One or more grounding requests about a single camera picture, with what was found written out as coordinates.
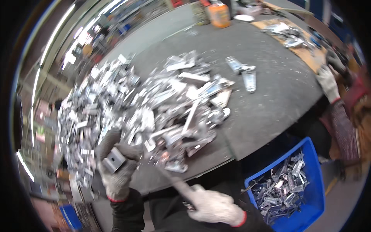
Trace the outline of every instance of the gloved hand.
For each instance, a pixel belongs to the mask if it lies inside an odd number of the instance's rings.
[[[233,227],[240,226],[246,221],[246,212],[234,204],[231,196],[205,190],[201,185],[190,187],[187,183],[177,183],[175,188],[187,198],[196,210],[188,210],[188,215],[199,222],[223,222]]]
[[[326,63],[331,65],[340,75],[345,75],[347,69],[332,49],[327,50]]]
[[[316,75],[316,78],[319,84],[325,92],[328,101],[333,103],[335,100],[340,98],[338,85],[336,84],[334,75],[326,65],[322,65],[317,72],[318,75]]]
[[[121,133],[118,129],[107,132],[101,144],[95,149],[98,157],[98,170],[102,176],[102,183],[106,194],[112,202],[125,201],[129,195],[131,176],[138,166],[142,151],[127,144],[119,143]],[[127,159],[125,163],[113,174],[103,165],[102,160],[108,156],[111,149],[117,147]]]

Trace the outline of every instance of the table surface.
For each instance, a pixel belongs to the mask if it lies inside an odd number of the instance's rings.
[[[305,22],[287,15],[289,20],[306,30]],[[277,17],[261,15],[256,20],[271,18]],[[155,67],[162,67],[169,56],[197,50],[206,62],[212,64],[212,75],[219,73],[236,82],[227,106],[231,116],[217,129],[217,138],[187,159],[188,171],[172,173],[185,180],[231,160],[245,158],[284,132],[322,96],[310,68],[255,26],[233,20],[231,26],[224,29],[209,24],[194,26],[191,30],[197,34],[176,33],[134,59],[136,73],[147,77]],[[255,93],[246,92],[242,77],[234,75],[225,62],[228,56],[256,66]],[[170,186],[155,167],[144,162],[132,177],[132,188],[146,195]]]

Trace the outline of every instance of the white plate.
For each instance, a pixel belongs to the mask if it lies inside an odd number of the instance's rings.
[[[243,23],[252,22],[255,19],[253,16],[250,16],[247,14],[239,14],[239,15],[234,16],[233,18]]]

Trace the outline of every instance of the metal bracket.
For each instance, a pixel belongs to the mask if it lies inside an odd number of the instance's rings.
[[[103,159],[102,163],[106,166],[109,172],[113,174],[125,163],[125,161],[126,158],[116,147],[114,147],[108,156]]]

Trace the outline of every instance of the concrete floor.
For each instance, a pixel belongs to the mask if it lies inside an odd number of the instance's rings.
[[[268,2],[286,8],[298,7],[286,0],[268,0]],[[115,49],[103,59],[102,62],[112,61],[116,59],[119,54],[126,56],[130,52],[140,53],[152,44],[163,40],[167,36],[170,36],[179,30],[189,27],[193,23],[192,12],[189,5],[179,7],[159,16],[130,34],[127,38],[121,41]],[[331,163],[323,164],[321,169],[326,188],[334,177],[334,167]],[[326,196],[326,208],[324,214],[306,231],[340,231],[358,201],[366,181],[365,173],[368,173],[368,170],[364,170],[362,178],[356,182],[353,180],[337,182]],[[109,205],[109,201],[94,202],[92,207],[102,231],[111,231],[112,209]],[[154,228],[147,202],[145,203],[144,220],[144,231],[152,231]]]

